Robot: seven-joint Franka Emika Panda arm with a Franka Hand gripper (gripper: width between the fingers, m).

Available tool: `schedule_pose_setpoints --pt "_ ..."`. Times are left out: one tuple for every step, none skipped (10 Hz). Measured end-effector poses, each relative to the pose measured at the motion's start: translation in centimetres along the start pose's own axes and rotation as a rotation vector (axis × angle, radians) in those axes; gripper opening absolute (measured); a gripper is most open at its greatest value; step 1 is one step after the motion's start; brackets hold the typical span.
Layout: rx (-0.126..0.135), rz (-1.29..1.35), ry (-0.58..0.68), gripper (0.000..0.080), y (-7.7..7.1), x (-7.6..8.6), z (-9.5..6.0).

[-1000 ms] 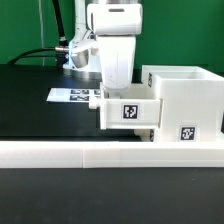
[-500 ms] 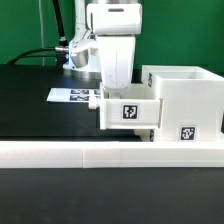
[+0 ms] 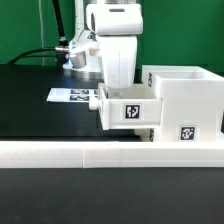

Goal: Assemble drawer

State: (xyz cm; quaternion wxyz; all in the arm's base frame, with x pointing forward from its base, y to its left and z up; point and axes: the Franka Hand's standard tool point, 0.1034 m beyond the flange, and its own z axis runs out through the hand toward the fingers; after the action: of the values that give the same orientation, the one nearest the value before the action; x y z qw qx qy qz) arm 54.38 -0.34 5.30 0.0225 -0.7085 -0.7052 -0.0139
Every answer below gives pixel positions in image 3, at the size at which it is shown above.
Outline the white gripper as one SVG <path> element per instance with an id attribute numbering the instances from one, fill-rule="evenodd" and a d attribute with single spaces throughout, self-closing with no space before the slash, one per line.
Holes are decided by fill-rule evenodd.
<path id="1" fill-rule="evenodd" d="M 105 85 L 114 90 L 130 88 L 134 82 L 137 38 L 101 36 L 98 43 Z"/>

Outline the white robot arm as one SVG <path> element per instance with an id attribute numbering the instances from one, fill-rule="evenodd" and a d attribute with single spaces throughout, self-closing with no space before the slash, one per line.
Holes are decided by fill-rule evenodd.
<path id="1" fill-rule="evenodd" d="M 67 50 L 63 69 L 100 72 L 109 89 L 133 85 L 137 35 L 143 32 L 141 5 L 137 0 L 90 0 L 77 6 L 75 36 Z"/>

